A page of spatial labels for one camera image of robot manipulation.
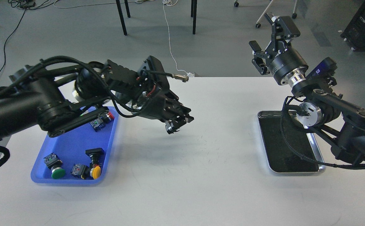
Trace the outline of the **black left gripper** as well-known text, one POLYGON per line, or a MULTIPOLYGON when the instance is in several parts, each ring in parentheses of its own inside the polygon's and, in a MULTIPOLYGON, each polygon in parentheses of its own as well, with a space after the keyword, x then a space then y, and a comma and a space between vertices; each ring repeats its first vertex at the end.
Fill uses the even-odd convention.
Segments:
POLYGON ((194 117, 189 115, 191 109, 179 102, 178 96, 172 91, 156 89, 151 94, 144 91, 138 96, 138 106, 141 107, 140 117, 165 122, 165 128, 169 125, 174 126, 175 132, 194 120, 194 117))

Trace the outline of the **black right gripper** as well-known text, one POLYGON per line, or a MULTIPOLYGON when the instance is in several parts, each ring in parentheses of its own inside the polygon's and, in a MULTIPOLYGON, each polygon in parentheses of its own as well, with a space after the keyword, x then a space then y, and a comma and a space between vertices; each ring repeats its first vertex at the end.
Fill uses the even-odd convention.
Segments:
POLYGON ((289 16, 276 17, 270 13, 264 17, 272 26, 271 41, 265 51, 262 51, 257 41, 249 42, 254 55, 252 63, 261 75, 271 73, 278 85, 285 85, 287 84, 285 77, 291 71, 299 69, 304 73, 309 68, 290 43, 301 33, 289 16))

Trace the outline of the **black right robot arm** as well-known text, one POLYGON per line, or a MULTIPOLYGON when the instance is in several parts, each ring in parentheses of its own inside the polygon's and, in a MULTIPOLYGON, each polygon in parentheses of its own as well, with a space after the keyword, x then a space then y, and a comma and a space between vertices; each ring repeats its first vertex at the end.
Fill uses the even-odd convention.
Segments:
POLYGON ((344 164, 330 164, 289 149, 300 159, 349 170, 365 169, 365 108, 342 99, 332 87, 337 63, 330 57, 322 60, 309 74, 308 64, 292 46, 300 31, 289 16, 264 14, 271 25, 271 41, 263 51, 252 40, 252 64, 261 75, 271 74, 278 85, 289 85, 282 107, 282 120, 303 133, 314 133, 331 146, 331 152, 344 164))

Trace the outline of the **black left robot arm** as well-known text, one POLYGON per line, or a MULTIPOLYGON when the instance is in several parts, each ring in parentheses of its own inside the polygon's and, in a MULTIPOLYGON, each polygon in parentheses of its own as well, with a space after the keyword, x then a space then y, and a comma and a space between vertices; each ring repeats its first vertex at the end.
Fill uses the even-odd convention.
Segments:
MULTIPOLYGON (((167 77, 189 80, 188 75, 166 73, 153 56, 138 71, 111 60, 84 63, 69 56, 26 65, 10 76, 11 85, 0 87, 0 141, 35 125, 57 137, 96 119, 108 121, 108 101, 120 116, 159 120, 172 134, 194 118, 170 90, 167 77)), ((10 151, 0 146, 0 153, 1 167, 10 151)))

